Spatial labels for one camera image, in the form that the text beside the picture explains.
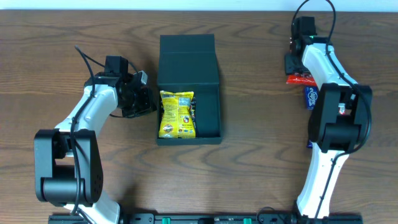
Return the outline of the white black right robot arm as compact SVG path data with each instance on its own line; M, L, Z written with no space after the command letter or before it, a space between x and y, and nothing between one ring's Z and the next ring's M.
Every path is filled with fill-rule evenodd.
M301 222L324 223L331 219L330 200L343 164L369 137L373 93L346 73L326 37L293 37L285 67L288 74L311 74L317 85L308 122L312 158L295 204Z

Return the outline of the black box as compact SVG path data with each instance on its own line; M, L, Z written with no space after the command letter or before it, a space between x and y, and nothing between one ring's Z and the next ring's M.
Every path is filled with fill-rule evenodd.
M196 99L196 137L164 139L155 132L159 146L220 144L220 75L213 34L161 35L159 90L194 92Z

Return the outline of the Haribo gummy bag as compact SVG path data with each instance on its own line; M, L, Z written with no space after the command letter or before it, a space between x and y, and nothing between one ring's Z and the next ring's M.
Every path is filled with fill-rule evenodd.
M196 98L193 97L192 101L190 103L190 115L192 117L192 122L193 122L193 127L195 130L197 130L197 124L196 124L196 107L197 107L197 101Z

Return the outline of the red candy bag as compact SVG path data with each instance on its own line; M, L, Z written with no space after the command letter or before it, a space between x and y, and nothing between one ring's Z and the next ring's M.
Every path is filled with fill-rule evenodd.
M286 84L316 86L316 82L310 73L295 73L287 76Z

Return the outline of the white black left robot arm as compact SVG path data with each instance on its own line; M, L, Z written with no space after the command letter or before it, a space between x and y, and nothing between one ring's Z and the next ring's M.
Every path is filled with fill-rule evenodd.
M34 136L35 194L86 223L122 223L120 204L103 189L97 137L111 113L134 118L152 110L147 74L100 72L84 84L72 112Z

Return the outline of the yellow snack bag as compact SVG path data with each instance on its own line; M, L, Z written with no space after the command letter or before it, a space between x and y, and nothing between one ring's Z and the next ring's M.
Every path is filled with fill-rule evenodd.
M194 92L160 91L160 97L164 112L160 122L159 137L163 139L196 138L190 109Z

